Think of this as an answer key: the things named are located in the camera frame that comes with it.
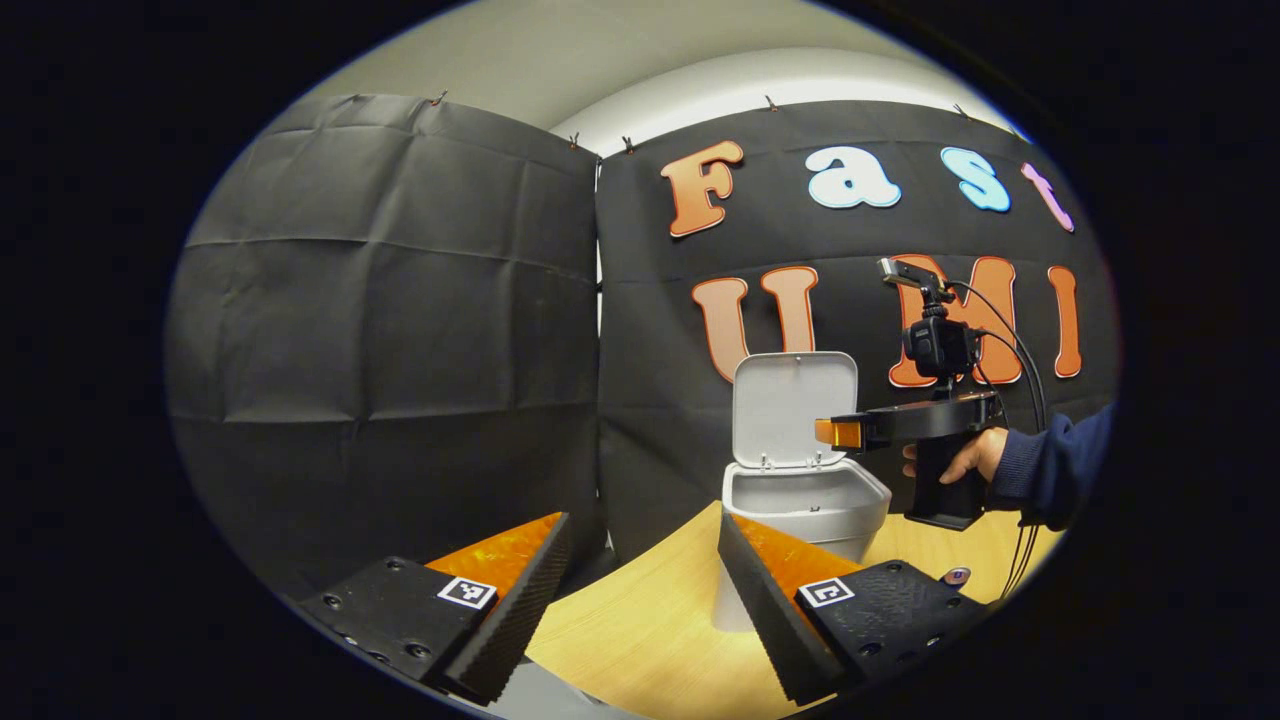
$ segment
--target black backdrop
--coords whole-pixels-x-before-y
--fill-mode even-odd
[[[723,222],[672,238],[675,206],[663,167],[726,140],[745,155],[730,165],[732,193],[723,200],[713,196],[713,204],[724,209]],[[876,155],[901,188],[901,199],[888,208],[819,205],[809,195],[813,173],[805,158],[831,146]],[[979,210],[961,195],[959,178],[940,159],[947,146],[975,151],[991,163],[1009,192],[1007,211]],[[1050,181],[1075,223],[1074,232],[1059,225],[1021,176],[1023,163]],[[719,498],[724,465],[732,461],[732,386],[710,360],[703,313],[691,297],[700,282],[746,281],[741,301],[746,346],[751,352],[778,352],[777,304],[760,287],[760,277],[790,265],[814,268],[818,284],[809,296],[815,350],[852,356],[858,406],[869,409],[924,400],[932,392],[895,388],[888,380],[900,359],[902,311],[899,292],[879,281],[876,261],[929,255],[948,278],[969,282],[975,259],[1004,258],[1016,272],[1011,320],[1039,368],[1048,409],[1079,419],[1114,398],[1117,316],[1092,224],[1044,152],[1004,128],[897,102],[809,102],[739,113],[605,159],[596,213],[604,268],[600,483],[623,562]],[[1070,269],[1078,283],[1083,365],[1066,379],[1053,373],[1059,307],[1047,278],[1052,265]],[[1024,372],[997,389],[1011,425],[1033,432],[1028,382]],[[910,506],[914,488],[914,480],[901,475],[899,452],[893,447],[858,459],[893,491],[892,512]]]
[[[596,158],[472,108],[306,100],[241,154],[174,277],[166,387],[192,484],[301,598],[595,493]]]

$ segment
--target ceiling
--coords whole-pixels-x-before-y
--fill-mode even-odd
[[[945,73],[847,15],[801,0],[477,0],[410,28],[307,95],[448,99],[550,129],[631,85],[778,47],[869,53]]]

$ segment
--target wooden surface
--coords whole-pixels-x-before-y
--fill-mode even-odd
[[[782,694],[754,632],[712,626],[719,582],[721,503],[591,585],[552,603],[526,655],[562,680],[654,720],[776,720],[799,710]],[[905,560],[941,577],[973,570],[964,594],[995,601],[1018,541],[1016,512],[991,512],[963,533],[890,515],[865,565]],[[1057,541],[1041,529],[1028,574]]]

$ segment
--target small sticker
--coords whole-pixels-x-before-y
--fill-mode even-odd
[[[845,583],[840,582],[840,578],[800,585],[800,592],[809,601],[810,607],[822,607],[823,605],[854,597],[852,591],[845,587]]]
[[[942,577],[942,582],[959,587],[969,582],[969,569],[968,568],[954,568],[950,573]]]
[[[498,592],[498,588],[493,585],[486,585],[466,578],[453,578],[449,584],[444,585],[443,591],[436,593],[436,597],[479,610],[489,602],[489,598],[493,597],[493,593],[495,592]]]

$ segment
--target hand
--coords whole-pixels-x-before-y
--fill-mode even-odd
[[[993,477],[996,477],[996,468],[1000,466],[1000,457],[1005,455],[1005,441],[1009,438],[1009,430],[1005,428],[987,428],[978,437],[973,438],[956,454],[955,459],[951,460],[951,465],[943,470],[942,477],[938,482],[948,486],[960,478],[965,473],[977,468],[978,474],[987,479],[989,483]],[[909,445],[902,448],[902,457],[908,460],[915,460],[915,446]],[[915,462],[908,462],[902,466],[902,474],[908,478],[915,477]]]

